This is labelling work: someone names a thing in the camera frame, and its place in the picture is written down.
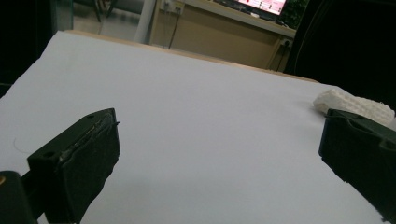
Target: floor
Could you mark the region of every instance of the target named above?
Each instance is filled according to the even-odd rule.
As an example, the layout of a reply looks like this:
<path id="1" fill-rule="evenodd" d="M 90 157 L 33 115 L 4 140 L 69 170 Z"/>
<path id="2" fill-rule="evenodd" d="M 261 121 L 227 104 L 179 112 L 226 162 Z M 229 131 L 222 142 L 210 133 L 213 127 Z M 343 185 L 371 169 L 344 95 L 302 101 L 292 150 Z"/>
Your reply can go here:
<path id="1" fill-rule="evenodd" d="M 99 22 L 92 7 L 74 3 L 73 29 L 133 41 L 140 15 L 114 8 L 107 18 L 108 4 L 102 8 Z"/>

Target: desk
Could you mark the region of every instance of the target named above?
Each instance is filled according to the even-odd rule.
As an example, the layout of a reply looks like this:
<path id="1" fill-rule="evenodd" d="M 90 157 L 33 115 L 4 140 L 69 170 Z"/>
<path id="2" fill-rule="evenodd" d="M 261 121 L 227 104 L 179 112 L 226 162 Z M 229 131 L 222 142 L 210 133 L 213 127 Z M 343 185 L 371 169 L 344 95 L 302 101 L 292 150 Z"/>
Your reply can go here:
<path id="1" fill-rule="evenodd" d="M 0 169 L 114 107 L 120 160 L 81 223 L 382 223 L 318 155 L 329 88 L 59 32 L 0 99 Z"/>
<path id="2" fill-rule="evenodd" d="M 282 56 L 281 41 L 292 40 L 295 30 L 206 0 L 186 1 L 176 23 L 176 16 L 164 13 L 160 4 L 154 10 L 151 45 L 168 48 L 176 27 L 171 49 L 283 70 L 285 64 L 279 61 L 286 63 L 288 55 Z"/>

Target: table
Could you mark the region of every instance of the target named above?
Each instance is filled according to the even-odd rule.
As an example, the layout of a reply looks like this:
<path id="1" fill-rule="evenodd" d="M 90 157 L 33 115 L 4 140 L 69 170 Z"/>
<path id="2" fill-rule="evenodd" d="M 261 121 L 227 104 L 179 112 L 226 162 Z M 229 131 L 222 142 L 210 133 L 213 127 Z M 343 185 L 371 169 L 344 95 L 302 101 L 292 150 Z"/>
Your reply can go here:
<path id="1" fill-rule="evenodd" d="M 58 32 L 0 99 L 0 169 L 114 107 L 120 160 L 81 223 L 382 223 L 318 155 L 329 88 Z"/>

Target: cable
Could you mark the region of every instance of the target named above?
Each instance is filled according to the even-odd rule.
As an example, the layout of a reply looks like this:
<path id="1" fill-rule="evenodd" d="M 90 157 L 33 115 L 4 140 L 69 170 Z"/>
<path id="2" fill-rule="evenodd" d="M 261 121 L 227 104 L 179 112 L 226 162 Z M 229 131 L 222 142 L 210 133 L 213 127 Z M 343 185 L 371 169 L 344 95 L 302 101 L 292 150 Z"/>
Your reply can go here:
<path id="1" fill-rule="evenodd" d="M 299 57 L 300 57 L 300 53 L 301 53 L 301 51 L 302 51 L 302 49 L 303 49 L 303 45 L 305 45 L 305 40 L 307 39 L 307 36 L 308 36 L 308 32 L 307 31 L 309 31 L 309 30 L 311 30 L 311 27 L 315 24 L 315 21 L 322 21 L 322 18 L 324 17 L 324 15 L 326 15 L 326 12 L 327 11 L 322 11 L 322 10 L 325 10 L 326 9 L 326 7 L 324 7 L 323 5 L 324 4 L 331 4 L 332 2 L 331 1 L 321 1 L 320 2 L 320 4 L 319 4 L 319 6 L 317 7 L 317 9 L 318 10 L 316 10 L 315 11 L 315 13 L 314 13 L 314 15 L 312 16 L 312 18 L 311 18 L 311 21 L 309 22 L 309 24 L 308 24 L 308 26 L 307 26 L 307 28 L 304 30 L 304 36 L 303 36 L 303 40 L 301 40 L 300 41 L 300 46 L 299 46 L 299 48 L 298 48 L 298 50 L 297 50 L 297 53 L 296 53 L 296 56 L 294 56 L 294 65 L 293 65 L 293 71 L 292 71 L 292 74 L 293 75 L 296 75 L 297 76 L 297 61 L 298 61 L 298 59 L 299 59 Z"/>
<path id="2" fill-rule="evenodd" d="M 169 12 L 169 3 L 167 1 L 164 2 L 163 9 L 164 9 L 164 26 L 163 26 L 163 49 L 164 49 L 166 46 L 166 37 L 168 36 L 167 27 L 170 23 L 169 21 L 171 18 Z"/>
<path id="3" fill-rule="evenodd" d="M 172 33 L 172 37 L 171 37 L 171 41 L 170 41 L 170 43 L 169 43 L 168 49 L 170 49 L 171 46 L 172 46 L 173 40 L 174 40 L 174 38 L 175 38 L 175 32 L 176 32 L 176 28 L 177 28 L 177 24 L 178 24 L 178 19 L 180 18 L 180 8 L 177 7 L 177 8 L 176 8 L 176 11 L 177 11 L 177 15 L 176 15 L 176 24 L 175 24 L 174 31 L 173 31 L 173 33 Z"/>
<path id="4" fill-rule="evenodd" d="M 290 43 L 290 42 L 289 42 L 288 40 L 285 42 L 285 47 L 283 48 L 282 56 L 280 57 L 279 64 L 277 65 L 276 71 L 279 71 L 280 64 L 282 63 L 282 59 L 283 59 L 283 57 L 285 56 L 286 49 L 288 48 L 289 43 Z"/>

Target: chair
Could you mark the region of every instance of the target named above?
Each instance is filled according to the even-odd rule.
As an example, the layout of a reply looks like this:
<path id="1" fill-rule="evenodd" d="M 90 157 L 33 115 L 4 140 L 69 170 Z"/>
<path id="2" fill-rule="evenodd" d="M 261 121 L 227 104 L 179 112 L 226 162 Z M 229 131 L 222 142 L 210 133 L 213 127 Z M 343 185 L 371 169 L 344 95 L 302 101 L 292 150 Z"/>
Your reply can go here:
<path id="1" fill-rule="evenodd" d="M 396 109 L 396 2 L 310 0 L 284 73 L 313 78 Z"/>
<path id="2" fill-rule="evenodd" d="M 101 22 L 100 14 L 103 13 L 103 10 L 98 0 L 73 0 L 73 2 L 84 6 L 93 7 L 93 9 L 95 10 L 96 18 L 99 22 Z"/>
<path id="3" fill-rule="evenodd" d="M 142 13 L 144 3 L 144 0 L 112 0 L 106 17 L 108 18 L 110 16 L 114 8 L 133 12 L 140 15 Z"/>

